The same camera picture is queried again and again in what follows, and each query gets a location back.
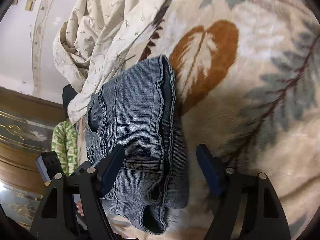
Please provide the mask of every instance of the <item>gold trim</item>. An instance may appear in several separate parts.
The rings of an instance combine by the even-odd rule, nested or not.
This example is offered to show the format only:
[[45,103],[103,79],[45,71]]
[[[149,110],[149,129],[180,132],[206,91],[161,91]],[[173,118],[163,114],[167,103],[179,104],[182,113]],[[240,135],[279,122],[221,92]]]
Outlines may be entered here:
[[29,196],[27,194],[24,194],[24,193],[20,193],[20,192],[17,192],[15,191],[15,188],[12,187],[12,186],[9,186],[7,184],[5,184],[4,182],[2,182],[3,184],[3,188],[4,188],[4,191],[7,191],[9,193],[11,193],[12,195],[14,195],[15,197],[20,197],[20,198],[24,198],[24,199],[28,199],[28,200],[33,200],[33,201],[38,201],[38,202],[41,202],[42,198],[43,198],[43,195],[39,195],[40,197],[32,197],[32,196]]
[[18,224],[26,229],[30,229],[31,228],[31,225],[29,224],[26,224],[26,223],[23,223],[23,222],[18,222]]
[[10,203],[8,206],[17,214],[19,214],[22,217],[26,217],[29,219],[33,219],[36,215],[36,210],[30,205],[30,203],[27,204],[17,204],[17,203]]
[[29,128],[24,128],[24,127],[20,128],[18,125],[15,125],[15,124],[10,124],[10,125],[0,124],[0,126],[4,127],[13,136],[17,136],[24,141],[26,140],[32,140],[35,142],[50,141],[48,137],[45,136],[44,134],[40,134],[37,131],[32,131]]
[[49,187],[50,183],[51,183],[51,181],[47,181],[44,184],[45,184],[46,187]]
[[41,148],[41,147],[37,147],[37,146],[32,146],[32,145],[29,145],[29,144],[21,143],[21,142],[9,139],[9,138],[7,138],[5,136],[2,136],[2,135],[0,135],[0,140],[2,140],[4,142],[7,142],[7,143],[14,144],[14,145],[19,146],[19,147],[35,150],[35,151],[38,151],[38,152],[48,152],[48,151],[50,151],[50,149],[45,149],[45,148]]
[[37,127],[42,127],[42,128],[46,128],[46,129],[49,129],[49,130],[54,130],[53,126],[44,125],[44,124],[40,124],[40,123],[29,121],[29,120],[25,120],[25,119],[22,119],[20,117],[14,116],[12,114],[8,114],[8,113],[3,112],[3,111],[0,111],[0,115],[3,116],[3,117],[9,118],[9,119],[18,121],[18,122],[23,122],[23,123],[31,124],[31,125],[34,125],[34,126],[37,126]]

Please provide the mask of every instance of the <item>jeans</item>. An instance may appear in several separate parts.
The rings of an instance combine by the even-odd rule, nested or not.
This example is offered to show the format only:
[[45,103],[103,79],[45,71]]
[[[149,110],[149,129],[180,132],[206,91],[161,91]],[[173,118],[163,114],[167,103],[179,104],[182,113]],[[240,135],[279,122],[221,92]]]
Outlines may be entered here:
[[106,213],[161,234],[165,208],[188,203],[186,147],[175,111],[174,73],[166,56],[143,60],[103,85],[87,109],[86,147],[95,167],[116,143],[125,160],[102,200]]

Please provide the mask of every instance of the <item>jeans pocket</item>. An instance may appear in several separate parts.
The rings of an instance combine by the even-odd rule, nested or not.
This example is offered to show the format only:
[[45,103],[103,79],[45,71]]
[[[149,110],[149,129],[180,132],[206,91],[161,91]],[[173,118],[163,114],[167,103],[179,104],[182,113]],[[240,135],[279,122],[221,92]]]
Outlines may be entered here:
[[88,111],[86,116],[86,131],[85,131],[85,144],[87,149],[87,157],[90,163],[94,162],[93,141],[97,133],[97,130],[94,129],[91,122],[93,104],[94,104],[94,100],[92,100],[88,106]]
[[124,160],[111,196],[123,202],[159,203],[163,195],[159,185],[162,177],[162,160]]

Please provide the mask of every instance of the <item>finger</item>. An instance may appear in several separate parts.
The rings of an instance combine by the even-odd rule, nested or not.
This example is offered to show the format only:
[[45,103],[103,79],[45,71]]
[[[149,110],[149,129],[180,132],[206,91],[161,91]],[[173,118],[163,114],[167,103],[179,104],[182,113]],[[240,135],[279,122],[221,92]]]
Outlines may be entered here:
[[84,216],[84,214],[83,214],[83,209],[82,209],[82,208],[78,209],[78,213],[79,213],[81,216]]
[[82,208],[81,201],[79,201],[76,206],[77,206],[78,209],[79,209],[79,208]]

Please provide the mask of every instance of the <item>gray leaf pattern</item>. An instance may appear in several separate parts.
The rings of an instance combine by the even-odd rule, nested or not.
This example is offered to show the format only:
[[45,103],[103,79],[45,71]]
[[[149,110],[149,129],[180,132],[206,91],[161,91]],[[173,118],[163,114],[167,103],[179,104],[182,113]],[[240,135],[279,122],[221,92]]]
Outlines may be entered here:
[[200,4],[199,6],[199,9],[203,8],[203,7],[206,7],[207,5],[210,5],[211,4],[211,1],[212,0],[203,0],[202,3]]
[[305,109],[317,107],[316,82],[320,69],[320,29],[304,22],[307,29],[293,44],[298,51],[284,51],[272,62],[279,73],[260,77],[264,85],[252,89],[246,98],[252,104],[239,113],[246,121],[235,129],[236,136],[220,148],[230,157],[229,165],[246,171],[260,151],[276,143],[278,130],[288,131],[290,119],[301,120]]
[[302,217],[297,219],[293,224],[289,226],[291,237],[294,237],[300,230],[300,228],[305,224],[307,220],[307,215],[304,214]]

